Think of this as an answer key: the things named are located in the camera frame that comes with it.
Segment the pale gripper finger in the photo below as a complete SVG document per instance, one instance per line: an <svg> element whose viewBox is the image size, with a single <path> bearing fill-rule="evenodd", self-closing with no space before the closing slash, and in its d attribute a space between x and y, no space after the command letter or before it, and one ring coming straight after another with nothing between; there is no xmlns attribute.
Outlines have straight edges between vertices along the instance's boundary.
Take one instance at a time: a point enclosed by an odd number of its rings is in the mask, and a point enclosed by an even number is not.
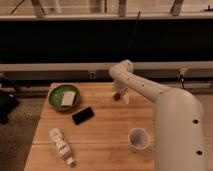
<svg viewBox="0 0 213 171"><path fill-rule="evenodd" d="M129 93L124 94L123 99L124 99L125 104L129 104L130 103Z"/></svg>

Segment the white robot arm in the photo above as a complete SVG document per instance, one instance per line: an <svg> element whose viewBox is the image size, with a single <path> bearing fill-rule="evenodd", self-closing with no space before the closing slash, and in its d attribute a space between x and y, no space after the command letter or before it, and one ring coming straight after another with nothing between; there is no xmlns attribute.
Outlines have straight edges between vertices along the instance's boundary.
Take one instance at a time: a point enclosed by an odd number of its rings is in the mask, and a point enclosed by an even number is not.
<svg viewBox="0 0 213 171"><path fill-rule="evenodd" d="M137 76L123 60L109 69L115 91L128 88L154 103L155 171L207 171L201 102L190 92Z"/></svg>

